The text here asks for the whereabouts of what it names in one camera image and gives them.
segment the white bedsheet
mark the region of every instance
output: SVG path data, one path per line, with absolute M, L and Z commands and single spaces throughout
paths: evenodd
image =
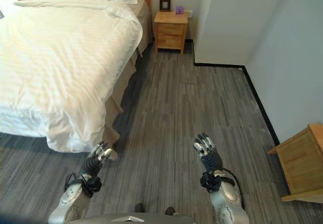
M 30 0 L 0 20 L 0 131 L 47 137 L 60 152 L 90 151 L 105 101 L 140 42 L 121 0 Z

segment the wooden nightstand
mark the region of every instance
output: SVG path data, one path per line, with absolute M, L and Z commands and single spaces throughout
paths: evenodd
M 291 192 L 282 201 L 323 203 L 323 125 L 308 128 L 269 151 L 277 153 Z
M 188 16 L 186 13 L 157 12 L 155 17 L 156 52 L 158 48 L 179 49 L 184 53 Z

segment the black cable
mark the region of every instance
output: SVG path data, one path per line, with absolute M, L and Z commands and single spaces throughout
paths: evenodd
M 73 172 L 73 173 L 67 175 L 67 177 L 65 179 L 65 186 L 64 186 L 65 190 L 64 191 L 66 191 L 68 189 L 69 183 L 70 183 L 70 180 L 71 180 L 72 176 L 74 177 L 74 179 L 76 179 L 76 173 Z
M 228 170 L 225 167 L 223 167 L 222 169 L 224 171 L 228 172 L 229 174 L 231 174 L 234 177 L 235 181 L 237 182 L 237 185 L 238 185 L 238 188 L 239 188 L 239 192 L 240 192 L 240 196 L 241 196 L 241 207 L 242 207 L 242 209 L 245 210 L 245 203 L 244 203 L 243 193 L 242 193 L 241 185 L 240 185 L 237 177 L 234 175 L 234 173 L 231 170 Z

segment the nightstand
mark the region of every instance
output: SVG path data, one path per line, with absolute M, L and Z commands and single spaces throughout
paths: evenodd
M 156 52 L 158 48 L 179 49 L 184 53 L 188 16 L 186 13 L 158 11 L 155 17 Z

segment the bed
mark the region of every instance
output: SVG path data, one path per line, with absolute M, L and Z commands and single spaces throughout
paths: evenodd
M 137 1 L 18 2 L 0 22 L 0 131 L 46 137 L 59 152 L 115 143 L 112 123 L 152 40 L 150 0 Z

